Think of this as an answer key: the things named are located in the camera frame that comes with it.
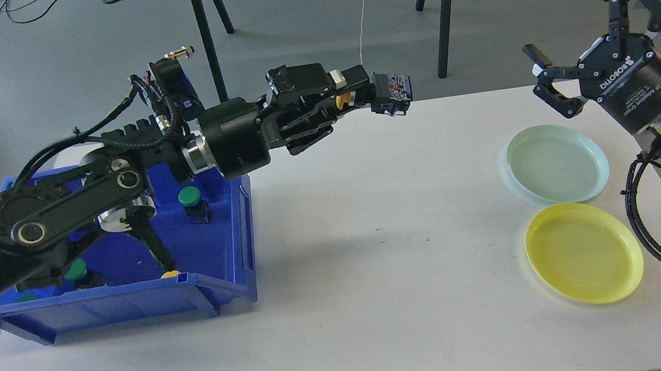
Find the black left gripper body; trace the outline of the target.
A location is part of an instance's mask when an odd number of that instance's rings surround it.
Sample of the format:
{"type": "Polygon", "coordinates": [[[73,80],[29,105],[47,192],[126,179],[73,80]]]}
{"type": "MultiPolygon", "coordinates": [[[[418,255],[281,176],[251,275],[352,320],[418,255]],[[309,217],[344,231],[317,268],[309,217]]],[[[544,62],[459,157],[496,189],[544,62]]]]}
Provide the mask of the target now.
{"type": "Polygon", "coordinates": [[[269,100],[233,97],[197,116],[205,148],[225,179],[269,164],[271,149],[301,154],[334,130],[334,81],[321,64],[281,66],[266,79],[269,100]]]}

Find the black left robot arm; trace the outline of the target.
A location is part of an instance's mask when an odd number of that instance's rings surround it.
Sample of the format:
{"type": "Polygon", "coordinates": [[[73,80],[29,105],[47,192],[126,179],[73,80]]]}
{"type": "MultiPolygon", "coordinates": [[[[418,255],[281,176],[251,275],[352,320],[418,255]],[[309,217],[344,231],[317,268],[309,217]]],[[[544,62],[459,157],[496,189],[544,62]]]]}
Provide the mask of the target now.
{"type": "Polygon", "coordinates": [[[405,114],[409,78],[361,65],[267,72],[270,97],[204,109],[182,47],[130,76],[92,129],[52,144],[0,193],[0,329],[41,344],[102,324],[256,298],[248,174],[300,154],[345,114],[405,114]]]}

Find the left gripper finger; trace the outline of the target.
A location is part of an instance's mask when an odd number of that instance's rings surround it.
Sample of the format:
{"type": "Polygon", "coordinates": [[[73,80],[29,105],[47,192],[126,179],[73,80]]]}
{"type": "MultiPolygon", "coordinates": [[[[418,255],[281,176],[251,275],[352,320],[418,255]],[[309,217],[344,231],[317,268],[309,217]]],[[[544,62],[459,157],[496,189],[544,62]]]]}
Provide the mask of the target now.
{"type": "Polygon", "coordinates": [[[360,108],[367,108],[372,113],[380,114],[378,104],[374,103],[376,94],[375,85],[361,86],[351,92],[337,94],[331,103],[332,114],[340,118],[360,108]]]}
{"type": "Polygon", "coordinates": [[[327,76],[329,79],[329,94],[334,97],[351,92],[373,90],[370,76],[362,65],[344,70],[330,70],[327,76]]]}

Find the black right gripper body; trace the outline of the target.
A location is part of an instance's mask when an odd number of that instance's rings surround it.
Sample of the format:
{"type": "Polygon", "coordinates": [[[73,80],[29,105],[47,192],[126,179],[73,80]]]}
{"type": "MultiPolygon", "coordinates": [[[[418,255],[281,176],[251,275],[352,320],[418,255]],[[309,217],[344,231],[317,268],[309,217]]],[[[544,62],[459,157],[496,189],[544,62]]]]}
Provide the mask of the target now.
{"type": "Polygon", "coordinates": [[[600,73],[580,81],[581,94],[628,134],[637,134],[661,114],[661,55],[646,34],[627,35],[616,57],[611,46],[600,37],[578,60],[590,75],[600,73]]]}

